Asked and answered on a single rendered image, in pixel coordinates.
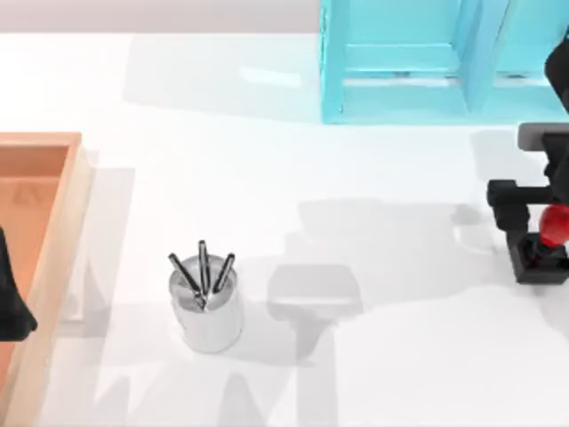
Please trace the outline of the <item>red ball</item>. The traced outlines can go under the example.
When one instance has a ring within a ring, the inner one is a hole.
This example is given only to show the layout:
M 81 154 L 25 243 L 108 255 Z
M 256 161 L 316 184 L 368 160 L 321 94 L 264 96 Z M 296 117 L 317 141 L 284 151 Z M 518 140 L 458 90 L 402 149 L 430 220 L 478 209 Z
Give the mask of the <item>red ball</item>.
M 519 246 L 521 273 L 527 285 L 561 285 L 569 278 L 569 206 L 549 205 L 542 213 L 538 233 L 528 233 Z

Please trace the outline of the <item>pale grey rounded box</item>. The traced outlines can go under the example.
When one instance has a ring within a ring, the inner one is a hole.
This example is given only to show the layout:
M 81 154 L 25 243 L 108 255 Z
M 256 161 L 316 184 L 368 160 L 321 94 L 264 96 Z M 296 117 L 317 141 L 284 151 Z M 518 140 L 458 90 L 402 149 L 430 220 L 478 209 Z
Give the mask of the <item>pale grey rounded box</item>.
M 543 151 L 545 133 L 569 134 L 569 123 L 523 123 L 517 130 L 517 145 L 523 151 Z

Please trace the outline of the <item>light blue rack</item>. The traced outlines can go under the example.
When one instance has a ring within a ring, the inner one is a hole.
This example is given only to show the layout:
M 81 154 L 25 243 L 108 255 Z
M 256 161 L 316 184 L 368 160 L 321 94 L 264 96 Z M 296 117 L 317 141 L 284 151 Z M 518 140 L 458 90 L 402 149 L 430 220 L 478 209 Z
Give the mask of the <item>light blue rack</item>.
M 321 0 L 327 124 L 564 122 L 545 74 L 569 0 Z

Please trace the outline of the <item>black and silver pen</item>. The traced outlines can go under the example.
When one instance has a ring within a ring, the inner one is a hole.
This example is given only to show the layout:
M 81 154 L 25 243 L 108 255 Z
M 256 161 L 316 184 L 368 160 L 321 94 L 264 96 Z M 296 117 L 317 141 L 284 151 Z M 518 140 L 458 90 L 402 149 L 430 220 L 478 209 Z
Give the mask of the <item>black and silver pen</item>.
M 186 267 L 182 264 L 178 256 L 175 253 L 170 253 L 168 255 L 168 259 L 172 264 L 172 266 L 174 267 L 174 269 L 181 276 L 184 286 L 187 287 L 196 298 L 201 297 L 202 292 L 200 285 L 193 279 L 193 277 L 186 269 Z
M 200 270 L 200 282 L 202 288 L 201 294 L 203 301 L 203 309 L 205 309 L 208 302 L 211 274 L 210 274 L 210 263 L 209 263 L 206 242 L 204 240 L 200 240 L 198 242 L 198 261 L 199 261 L 199 270 Z
M 236 260 L 236 256 L 233 253 L 229 253 L 227 255 L 224 263 L 222 264 L 219 275 L 216 278 L 216 281 L 212 287 L 212 293 L 213 294 L 220 293 L 223 290 L 223 288 L 225 287 L 226 282 L 228 281 L 229 273 L 233 269 L 233 264 L 234 264 L 235 260 Z

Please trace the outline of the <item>silver pen cup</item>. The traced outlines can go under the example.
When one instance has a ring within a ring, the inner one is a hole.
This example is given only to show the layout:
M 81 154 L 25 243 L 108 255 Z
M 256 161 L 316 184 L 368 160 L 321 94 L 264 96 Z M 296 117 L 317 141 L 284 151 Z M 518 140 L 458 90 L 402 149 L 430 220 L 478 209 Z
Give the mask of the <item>silver pen cup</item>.
M 238 288 L 238 277 L 232 269 L 223 290 L 212 293 L 212 287 L 219 275 L 224 257 L 209 256 L 210 290 L 208 302 L 203 309 L 202 296 L 196 298 L 184 286 L 179 273 L 174 270 L 169 279 L 169 291 L 174 316 L 178 320 L 182 337 L 187 346 L 202 353 L 218 353 L 233 345 L 242 333 L 244 309 Z M 180 260 L 193 279 L 200 285 L 198 256 Z

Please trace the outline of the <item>salmon shallow box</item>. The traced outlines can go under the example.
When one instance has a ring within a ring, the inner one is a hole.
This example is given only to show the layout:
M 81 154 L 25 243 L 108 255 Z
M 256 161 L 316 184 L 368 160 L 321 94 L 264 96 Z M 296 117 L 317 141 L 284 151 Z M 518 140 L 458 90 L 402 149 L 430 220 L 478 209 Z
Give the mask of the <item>salmon shallow box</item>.
M 81 133 L 0 132 L 0 251 L 37 329 L 0 342 L 0 427 L 34 427 L 93 171 Z

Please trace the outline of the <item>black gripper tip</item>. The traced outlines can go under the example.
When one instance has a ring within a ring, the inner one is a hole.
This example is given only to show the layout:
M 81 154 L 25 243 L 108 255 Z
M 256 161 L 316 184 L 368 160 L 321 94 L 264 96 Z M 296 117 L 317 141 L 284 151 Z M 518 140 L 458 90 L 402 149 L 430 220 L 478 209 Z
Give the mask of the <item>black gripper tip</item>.
M 37 327 L 17 287 L 4 229 L 0 227 L 0 342 L 23 342 Z

